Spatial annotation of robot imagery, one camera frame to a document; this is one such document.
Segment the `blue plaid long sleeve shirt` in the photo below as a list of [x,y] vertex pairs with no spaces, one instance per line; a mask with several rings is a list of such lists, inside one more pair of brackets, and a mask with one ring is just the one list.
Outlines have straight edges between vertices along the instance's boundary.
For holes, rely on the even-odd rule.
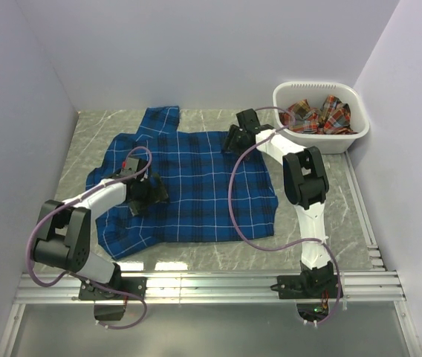
[[[227,194],[237,155],[222,152],[226,132],[181,132],[177,106],[152,107],[135,133],[120,133],[102,164],[87,176],[91,188],[121,169],[126,155],[152,159],[169,194],[168,203],[133,216],[126,204],[97,218],[100,247],[118,260],[162,242],[232,242],[240,239],[230,219]],[[278,199],[262,154],[254,150],[239,165],[232,191],[233,213],[248,239],[271,237]]]

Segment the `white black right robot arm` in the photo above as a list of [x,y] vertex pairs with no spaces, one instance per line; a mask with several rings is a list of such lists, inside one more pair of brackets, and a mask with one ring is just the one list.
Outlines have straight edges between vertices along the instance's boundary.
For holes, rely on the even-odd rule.
[[237,169],[248,154],[258,149],[282,165],[285,195],[296,210],[301,235],[298,241],[302,245],[300,286],[305,295],[315,298],[325,291],[337,267],[325,233],[324,210],[329,182],[322,154],[317,147],[294,143],[280,133],[283,128],[260,124],[255,109],[241,111],[236,117],[238,123],[231,125],[223,144],[225,152],[238,155],[227,194],[231,222],[242,240],[258,248],[241,232],[232,203]]

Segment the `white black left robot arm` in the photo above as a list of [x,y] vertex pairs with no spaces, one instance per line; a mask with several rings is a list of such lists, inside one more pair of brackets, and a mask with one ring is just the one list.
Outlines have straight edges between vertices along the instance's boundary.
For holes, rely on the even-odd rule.
[[34,274],[33,264],[41,263],[96,283],[97,291],[106,299],[118,297],[123,290],[120,267],[91,252],[91,224],[117,205],[126,203],[133,216],[142,216],[150,206],[168,201],[165,185],[157,173],[135,173],[105,178],[63,202],[45,202],[27,242],[30,277],[43,287],[58,282],[46,283]]

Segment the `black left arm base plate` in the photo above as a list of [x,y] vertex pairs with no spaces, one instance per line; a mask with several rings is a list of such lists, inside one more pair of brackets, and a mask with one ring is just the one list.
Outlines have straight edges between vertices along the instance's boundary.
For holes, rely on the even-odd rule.
[[[146,293],[146,277],[123,277],[120,285],[115,288],[117,291],[131,293],[137,295],[140,298],[144,298]],[[85,281],[81,282],[79,289],[79,300],[120,300],[124,296],[115,292],[109,292],[103,288],[96,287]]]

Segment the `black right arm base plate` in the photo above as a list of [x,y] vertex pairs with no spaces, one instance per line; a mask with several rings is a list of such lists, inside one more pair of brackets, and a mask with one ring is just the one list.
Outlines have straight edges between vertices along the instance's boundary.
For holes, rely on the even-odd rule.
[[339,291],[337,277],[304,277],[303,275],[279,275],[276,283],[270,287],[276,292],[279,299],[320,299],[326,292],[329,298],[336,298],[337,294],[343,296]]

